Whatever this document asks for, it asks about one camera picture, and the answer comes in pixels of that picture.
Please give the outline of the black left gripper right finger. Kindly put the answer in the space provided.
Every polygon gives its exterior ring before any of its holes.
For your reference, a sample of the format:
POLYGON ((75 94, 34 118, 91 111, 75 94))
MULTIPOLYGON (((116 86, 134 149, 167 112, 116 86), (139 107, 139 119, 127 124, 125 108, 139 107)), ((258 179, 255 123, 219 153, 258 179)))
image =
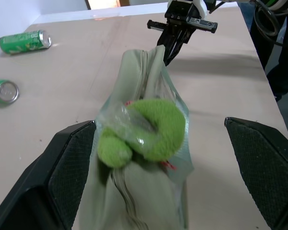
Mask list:
POLYGON ((288 139, 258 122, 226 117, 240 174, 271 230, 288 230, 288 139))

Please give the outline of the green plush keychain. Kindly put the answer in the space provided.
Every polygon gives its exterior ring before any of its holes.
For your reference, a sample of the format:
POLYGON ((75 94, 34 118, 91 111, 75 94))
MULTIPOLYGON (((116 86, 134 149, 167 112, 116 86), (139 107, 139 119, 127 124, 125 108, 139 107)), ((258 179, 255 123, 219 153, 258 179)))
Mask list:
POLYGON ((112 104, 100 114, 98 158, 110 168, 127 165, 133 154, 152 162, 167 161, 182 146, 185 117, 170 100, 143 99, 112 104))

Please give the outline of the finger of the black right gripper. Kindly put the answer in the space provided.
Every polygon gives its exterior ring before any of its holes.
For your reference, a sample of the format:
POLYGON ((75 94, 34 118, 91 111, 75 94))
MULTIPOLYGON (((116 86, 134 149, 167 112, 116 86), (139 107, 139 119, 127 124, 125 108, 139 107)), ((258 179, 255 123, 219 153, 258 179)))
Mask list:
POLYGON ((179 52, 180 44, 178 38, 180 34, 180 25, 159 24, 156 26, 156 29, 162 32, 157 41, 157 45, 163 45, 169 52, 179 52))
MULTIPOLYGON (((183 44, 187 44, 189 42, 191 35, 193 33, 194 33, 194 29, 191 29, 189 27, 180 28, 180 34, 178 38, 178 41, 180 44, 180 50, 183 44)), ((169 52, 165 49, 165 65, 168 66, 171 63, 171 61, 178 55, 179 52, 169 52)))

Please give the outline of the green soda can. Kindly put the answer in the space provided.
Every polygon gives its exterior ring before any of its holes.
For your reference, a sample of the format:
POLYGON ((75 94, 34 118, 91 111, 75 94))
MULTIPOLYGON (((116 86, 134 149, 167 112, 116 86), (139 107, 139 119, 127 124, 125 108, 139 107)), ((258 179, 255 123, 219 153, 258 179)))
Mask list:
POLYGON ((0 103, 12 104, 19 98, 18 86, 9 80, 0 80, 0 103))
POLYGON ((51 45, 51 37, 45 30, 7 35, 0 38, 1 50, 11 55, 48 49, 51 45))

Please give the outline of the green fabric zip pouch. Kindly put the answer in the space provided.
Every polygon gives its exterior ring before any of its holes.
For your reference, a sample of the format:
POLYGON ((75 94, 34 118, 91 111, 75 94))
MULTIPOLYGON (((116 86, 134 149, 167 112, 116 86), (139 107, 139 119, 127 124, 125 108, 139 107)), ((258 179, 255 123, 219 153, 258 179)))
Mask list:
POLYGON ((97 114, 88 178, 78 222, 73 230, 187 230, 186 179, 193 171, 189 150, 189 110, 164 63, 165 47, 123 53, 118 77, 97 114), (143 99, 172 101, 183 113, 181 148, 167 161, 152 162, 139 154, 121 168, 110 168, 97 154, 100 114, 115 103, 143 99))

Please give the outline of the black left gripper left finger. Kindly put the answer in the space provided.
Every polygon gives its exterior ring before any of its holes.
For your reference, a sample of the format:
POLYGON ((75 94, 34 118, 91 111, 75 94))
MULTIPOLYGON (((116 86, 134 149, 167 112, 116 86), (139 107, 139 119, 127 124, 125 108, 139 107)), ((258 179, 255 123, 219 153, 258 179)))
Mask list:
POLYGON ((87 181, 96 125, 65 128, 0 205, 0 230, 72 230, 87 181))

